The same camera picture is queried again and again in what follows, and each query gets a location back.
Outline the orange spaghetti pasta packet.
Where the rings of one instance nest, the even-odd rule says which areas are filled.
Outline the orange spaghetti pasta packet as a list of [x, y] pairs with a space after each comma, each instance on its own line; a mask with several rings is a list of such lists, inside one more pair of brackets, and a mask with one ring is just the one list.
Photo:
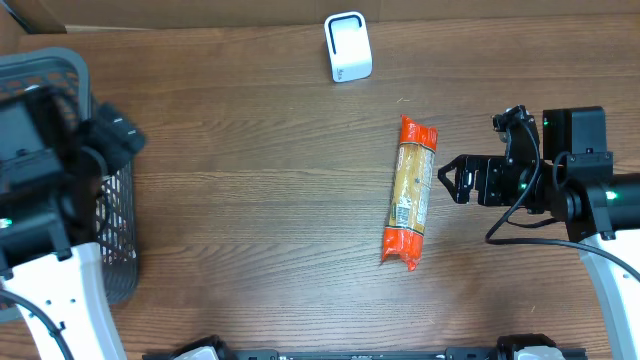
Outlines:
[[422, 259], [438, 130], [401, 116], [401, 131], [381, 259], [397, 256], [414, 271]]

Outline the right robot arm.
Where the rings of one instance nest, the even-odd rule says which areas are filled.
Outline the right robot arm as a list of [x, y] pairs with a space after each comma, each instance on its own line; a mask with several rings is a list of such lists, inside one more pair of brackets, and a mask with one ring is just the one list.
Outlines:
[[[479, 205], [505, 208], [486, 243], [577, 250], [596, 291], [612, 355], [638, 358], [639, 176], [615, 173], [604, 109], [551, 109], [537, 121], [518, 105], [492, 122], [504, 155], [459, 155], [439, 169], [438, 179], [458, 204], [477, 191]], [[548, 213], [533, 226], [562, 223], [566, 239], [496, 237], [520, 209]]]

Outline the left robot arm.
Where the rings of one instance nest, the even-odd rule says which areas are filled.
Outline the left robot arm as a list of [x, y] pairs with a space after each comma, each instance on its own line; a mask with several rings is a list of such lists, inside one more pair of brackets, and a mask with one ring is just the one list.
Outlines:
[[1, 102], [1, 298], [43, 359], [123, 359], [104, 285], [102, 186], [143, 149], [143, 133], [104, 104], [79, 109], [65, 91], [32, 87]]

